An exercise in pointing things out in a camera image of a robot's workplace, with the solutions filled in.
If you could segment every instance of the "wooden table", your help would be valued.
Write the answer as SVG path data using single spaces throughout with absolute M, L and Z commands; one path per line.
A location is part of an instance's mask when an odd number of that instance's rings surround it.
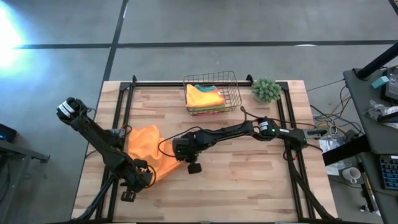
M 288 83 L 296 122 L 313 123 L 304 82 L 297 80 Z M 112 126 L 119 84 L 120 82 L 105 82 L 103 85 L 95 121 L 104 129 Z M 243 106 L 248 112 L 279 118 L 275 102 L 260 105 L 253 99 L 249 87 L 240 87 L 239 90 Z M 120 124 L 124 116 L 123 107 L 121 111 Z M 191 116 L 185 109 L 183 88 L 135 87 L 129 124 L 133 128 L 155 124 L 160 134 L 167 138 L 192 126 L 218 129 L 239 124 L 243 119 L 244 115 L 239 109 L 218 115 Z M 284 149 L 284 143 L 280 139 L 259 142 L 245 136 L 219 142 L 200 154 L 198 161 L 203 171 L 199 174 L 189 175 L 187 165 L 182 164 L 165 179 L 138 193 L 134 203 L 119 199 L 124 190 L 124 187 L 119 187 L 114 221 L 297 221 L 287 162 L 282 158 Z M 328 212 L 336 217 L 335 203 L 321 152 L 308 147 L 303 150 L 303 157 L 311 190 Z M 73 218 L 81 215 L 98 193 L 103 168 L 99 153 L 95 152 L 86 159 L 73 208 Z M 108 211 L 109 194 L 103 216 Z M 300 197 L 305 217 L 308 217 L 301 191 Z

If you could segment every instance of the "mug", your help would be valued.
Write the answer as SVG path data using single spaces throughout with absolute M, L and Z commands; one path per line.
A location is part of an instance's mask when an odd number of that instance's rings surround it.
M 349 180 L 352 184 L 356 184 L 357 180 L 361 177 L 361 171 L 355 167 L 343 170 L 343 177 Z

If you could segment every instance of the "gray floor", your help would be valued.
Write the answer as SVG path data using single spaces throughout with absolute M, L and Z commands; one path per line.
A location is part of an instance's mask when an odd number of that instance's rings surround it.
M 0 6 L 23 44 L 88 44 L 112 42 L 121 3 L 8 0 Z M 392 25 L 397 21 L 387 0 L 130 0 L 119 42 L 388 40 L 398 36 Z M 3 36 L 2 44 L 7 43 Z M 362 67 L 388 47 L 118 49 L 110 80 L 130 80 L 133 74 L 139 80 L 180 80 L 187 74 L 233 70 L 238 78 L 250 73 L 304 79 L 311 88 L 342 79 L 343 70 Z M 68 96 L 96 106 L 108 55 L 108 49 L 0 55 L 7 59 L 0 67 L 0 123 L 18 130 L 18 144 L 51 155 L 48 164 L 31 165 L 11 223 L 70 218 L 87 142 L 58 120 L 55 109 Z M 341 87 L 343 83 L 311 91 L 311 104 L 329 112 L 340 102 Z M 343 116 L 359 122 L 351 104 Z M 359 212 L 364 199 L 358 190 L 335 182 L 331 186 L 340 218 L 382 223 L 376 214 Z

